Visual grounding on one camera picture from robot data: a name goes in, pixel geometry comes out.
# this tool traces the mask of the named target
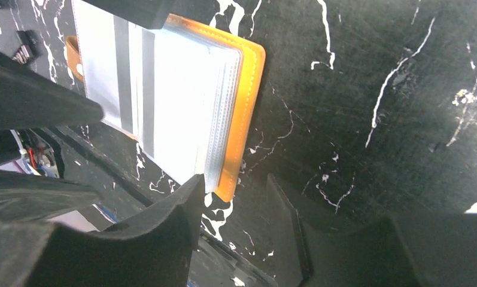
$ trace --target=marble table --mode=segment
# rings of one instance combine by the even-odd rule
[[[35,31],[41,57],[32,69],[84,95],[65,63],[70,0],[11,4],[0,8],[0,50],[12,52],[15,30]],[[387,212],[477,212],[477,1],[178,0],[173,13],[267,52],[235,198],[205,202],[204,228],[233,252],[275,274],[268,173],[360,223]],[[71,130],[145,198],[177,188],[119,132]],[[63,152],[65,177],[109,194],[104,205],[119,219],[144,208]]]

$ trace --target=stitching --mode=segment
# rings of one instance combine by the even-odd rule
[[[223,40],[224,42],[228,42],[228,43],[234,43],[236,45],[239,45],[240,47],[244,48],[244,49],[247,49],[249,50],[250,52],[252,52],[253,56],[254,56],[254,66],[253,66],[253,71],[252,71],[252,74],[251,74],[251,79],[250,79],[250,82],[249,82],[249,91],[247,91],[247,101],[245,102],[245,109],[247,109],[247,107],[249,106],[249,101],[250,101],[250,96],[251,96],[251,91],[252,91],[252,88],[253,88],[253,82],[254,82],[254,77],[256,76],[256,66],[257,66],[257,55],[256,53],[254,52],[254,50],[252,50],[251,48],[245,46],[244,44],[241,44],[239,42],[236,42],[234,40],[231,40],[231,39],[227,39],[227,38],[224,38],[222,37],[221,35],[217,35],[215,33],[212,33],[212,32],[208,32],[208,31],[205,31],[199,27],[196,27],[196,26],[192,26],[191,24],[188,24],[188,23],[185,23],[183,22],[182,20],[179,20],[179,19],[173,19],[173,21],[175,22],[178,22],[178,24],[181,24],[181,25],[184,25],[186,27],[192,27],[192,28],[195,28],[197,29],[199,32],[201,33],[204,33],[204,34],[207,34],[207,35],[212,35],[214,37],[217,37],[221,40]],[[240,130],[239,130],[239,137],[240,138],[243,138],[243,135],[244,135],[244,126],[245,126],[245,113],[242,114],[242,118],[241,118],[241,126],[240,126]],[[235,154],[234,154],[234,157],[233,157],[233,164],[236,165],[238,162],[237,162],[237,158],[238,158],[238,153],[239,153],[239,147],[237,146],[236,149],[235,149]],[[229,188],[227,190],[228,194],[231,192],[231,189],[232,189],[232,182],[235,178],[235,175],[231,175],[230,179],[229,179]]]

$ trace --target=red wire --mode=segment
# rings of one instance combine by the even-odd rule
[[[32,151],[32,148],[29,148],[29,155],[30,155],[30,158],[31,158],[32,167],[34,169],[37,169],[37,165],[35,164],[35,160],[34,160],[34,152]]]

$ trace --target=wallet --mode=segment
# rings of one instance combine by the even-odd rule
[[[103,122],[137,140],[178,183],[203,173],[207,193],[233,199],[263,47],[173,14],[148,30],[83,0],[73,0],[73,12],[78,47],[68,47],[68,65],[75,72],[82,64]]]

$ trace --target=black marble surface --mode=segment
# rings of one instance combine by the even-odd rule
[[[268,274],[268,173],[355,222],[477,203],[477,1],[178,0],[173,12],[266,49],[235,198],[207,200],[203,224]],[[11,52],[16,29],[40,36],[33,70],[84,94],[65,64],[64,36],[75,34],[69,0],[0,9],[1,51]],[[150,199],[178,186],[119,132],[73,130]],[[85,165],[66,169],[88,178]]]

